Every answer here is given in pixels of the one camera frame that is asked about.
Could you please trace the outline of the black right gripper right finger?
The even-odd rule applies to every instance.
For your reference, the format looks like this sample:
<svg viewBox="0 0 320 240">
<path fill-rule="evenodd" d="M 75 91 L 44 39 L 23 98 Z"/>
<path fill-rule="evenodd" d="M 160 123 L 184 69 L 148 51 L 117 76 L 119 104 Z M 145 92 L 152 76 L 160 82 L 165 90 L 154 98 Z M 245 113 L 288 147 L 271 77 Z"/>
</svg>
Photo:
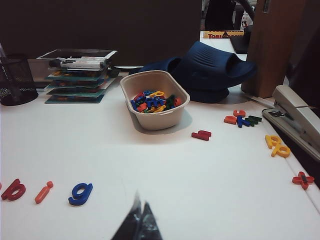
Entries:
<svg viewBox="0 0 320 240">
<path fill-rule="evenodd" d="M 142 239 L 163 240 L 155 216 L 148 202 L 144 204 L 142 213 Z"/>
</svg>

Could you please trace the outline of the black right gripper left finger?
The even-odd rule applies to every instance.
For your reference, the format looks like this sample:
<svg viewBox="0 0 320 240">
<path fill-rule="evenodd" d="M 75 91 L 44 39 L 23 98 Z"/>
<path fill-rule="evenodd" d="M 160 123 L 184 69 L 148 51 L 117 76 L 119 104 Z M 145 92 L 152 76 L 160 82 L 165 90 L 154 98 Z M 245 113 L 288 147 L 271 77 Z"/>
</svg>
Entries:
<svg viewBox="0 0 320 240">
<path fill-rule="evenodd" d="M 128 214 L 113 235 L 112 240 L 136 240 L 142 218 L 140 194 L 137 191 Z"/>
</svg>

